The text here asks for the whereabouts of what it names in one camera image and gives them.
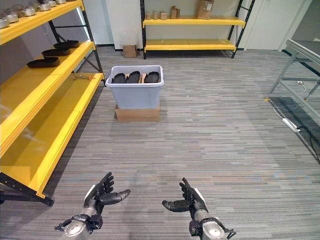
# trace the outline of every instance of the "electrical cord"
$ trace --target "electrical cord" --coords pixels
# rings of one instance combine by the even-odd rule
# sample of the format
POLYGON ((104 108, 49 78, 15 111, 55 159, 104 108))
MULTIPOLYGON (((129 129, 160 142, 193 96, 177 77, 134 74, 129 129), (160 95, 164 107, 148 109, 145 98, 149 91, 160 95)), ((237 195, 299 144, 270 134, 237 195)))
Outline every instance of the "electrical cord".
POLYGON ((303 86, 304 87, 304 90, 302 91, 302 92, 300 92, 299 93, 299 95, 301 96, 302 94, 304 94, 306 91, 307 91, 307 88, 306 88, 306 86, 304 85, 304 83, 302 82, 301 84, 298 84, 297 82, 296 82, 296 84, 300 87, 300 86, 303 86))
POLYGON ((277 106, 276 106, 276 107, 273 108, 273 111, 275 112, 275 114, 278 115, 279 118, 284 119, 285 117, 280 116, 279 113, 277 113, 276 109, 283 109, 283 110, 286 110, 286 111, 288 111, 288 112, 297 109, 297 108, 298 108, 298 105, 296 104, 295 100, 292 99, 292 101, 293 101, 293 103, 294 103, 294 105, 295 105, 294 108, 286 109, 286 108, 283 108, 283 107, 277 107, 277 106))
MULTIPOLYGON (((286 110, 286 111, 288 111, 288 112, 297 109, 297 108, 298 108, 298 105, 296 104, 295 100, 292 99, 292 101, 293 101, 293 103, 294 103, 294 105, 295 105, 294 108, 286 109, 286 108, 283 108, 283 107, 274 107, 274 108, 273 108, 273 111, 275 112, 275 114, 278 115, 279 118, 284 119, 285 117, 280 116, 279 113, 277 113, 276 109, 283 109, 283 110, 286 110)), ((318 164, 320 165, 320 159, 319 159, 319 156, 318 156, 318 154, 317 154, 317 152, 316 152, 316 150, 315 150, 314 144, 313 144, 313 142, 312 142, 312 134, 311 134, 310 130, 309 130, 306 126, 303 126, 303 125, 297 127, 296 129, 304 129, 304 130, 309 134, 309 142, 310 142, 311 148, 312 148, 312 150, 314 151, 314 154, 315 154, 315 156, 316 156, 316 160, 317 160, 318 164)))
POLYGON ((314 144, 312 143, 312 134, 311 134, 310 130, 306 126, 298 126, 296 129, 304 129, 309 134, 309 142, 310 142, 311 148, 314 151, 314 154, 316 156, 316 160, 317 160, 318 164, 320 165, 320 159, 319 159, 319 156, 315 150, 314 144))

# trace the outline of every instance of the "power strip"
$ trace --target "power strip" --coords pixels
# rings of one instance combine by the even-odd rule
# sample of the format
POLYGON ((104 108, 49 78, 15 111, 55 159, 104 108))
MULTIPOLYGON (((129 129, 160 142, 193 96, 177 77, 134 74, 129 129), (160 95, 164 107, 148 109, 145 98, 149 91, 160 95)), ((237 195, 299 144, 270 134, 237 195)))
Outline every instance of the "power strip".
POLYGON ((287 125, 293 132, 295 132, 295 133, 300 132, 300 129, 298 129, 298 127, 292 121, 290 121, 288 118, 283 118, 283 119, 281 119, 281 121, 285 125, 287 125))

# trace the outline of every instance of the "plastic bin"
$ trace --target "plastic bin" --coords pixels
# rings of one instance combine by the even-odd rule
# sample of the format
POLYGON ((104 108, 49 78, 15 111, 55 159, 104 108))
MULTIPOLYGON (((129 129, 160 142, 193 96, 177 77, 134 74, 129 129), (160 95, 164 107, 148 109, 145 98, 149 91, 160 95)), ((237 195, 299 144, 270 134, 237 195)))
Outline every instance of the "plastic bin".
POLYGON ((164 85, 163 68, 160 65, 114 66, 105 85, 111 89, 119 109, 157 109, 159 107, 160 89, 164 85), (160 82, 157 83, 111 83, 115 75, 130 74, 139 71, 141 74, 158 72, 160 82))

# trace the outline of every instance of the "cardboard box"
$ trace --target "cardboard box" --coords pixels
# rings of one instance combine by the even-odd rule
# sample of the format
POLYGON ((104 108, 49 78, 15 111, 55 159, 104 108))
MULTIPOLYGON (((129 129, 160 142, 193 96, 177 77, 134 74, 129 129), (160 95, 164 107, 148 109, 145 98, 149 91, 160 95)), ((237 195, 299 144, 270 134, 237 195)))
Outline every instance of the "cardboard box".
POLYGON ((151 14, 149 12, 146 12, 144 15, 145 20, 150 20, 151 19, 151 14))
POLYGON ((115 106, 116 118, 122 123, 159 122, 160 105, 156 109, 119 109, 115 106))
POLYGON ((158 12, 156 12, 156 11, 153 12, 153 19, 154 20, 158 19, 158 12))
POLYGON ((171 7, 171 19, 178 19, 180 17, 180 9, 176 6, 171 7))
POLYGON ((214 6, 214 0, 201 0, 197 18, 209 20, 214 6))
POLYGON ((167 15, 166 12, 161 12, 161 13, 160 13, 160 19, 161 19, 161 20, 167 20, 167 18, 168 18, 168 15, 167 15))
POLYGON ((137 57, 137 47, 136 45, 122 45, 123 56, 125 58, 136 58, 137 57))

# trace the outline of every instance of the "silver canister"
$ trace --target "silver canister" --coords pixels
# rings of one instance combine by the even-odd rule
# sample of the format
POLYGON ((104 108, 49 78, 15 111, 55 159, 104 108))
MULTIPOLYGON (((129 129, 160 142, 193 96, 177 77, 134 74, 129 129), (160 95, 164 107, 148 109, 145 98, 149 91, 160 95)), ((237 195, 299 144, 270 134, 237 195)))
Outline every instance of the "silver canister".
POLYGON ((0 29, 9 27, 9 21, 6 18, 0 18, 0 29))
POLYGON ((23 10, 23 14, 24 14, 25 17, 30 17, 30 16, 33 16, 33 15, 36 15, 36 10, 33 7, 26 7, 23 10))
POLYGON ((12 6, 12 9, 14 9, 16 11, 18 18, 22 18, 24 16, 24 14, 23 14, 24 6, 23 5, 15 4, 12 6))
POLYGON ((40 11, 39 7, 40 7, 40 3, 37 0, 31 0, 29 1, 30 7, 33 7, 34 10, 36 10, 37 12, 40 11))
POLYGON ((57 6, 56 1, 45 1, 46 4, 49 4, 51 8, 57 6))
POLYGON ((50 4, 41 4, 40 11, 49 11, 51 9, 50 4))
POLYGON ((10 24, 13 24, 13 23, 16 23, 16 22, 19 22, 19 18, 18 18, 18 15, 13 13, 13 14, 8 14, 7 16, 5 16, 6 19, 8 20, 8 22, 10 24))
POLYGON ((55 0, 57 4, 65 4, 66 0, 55 0))

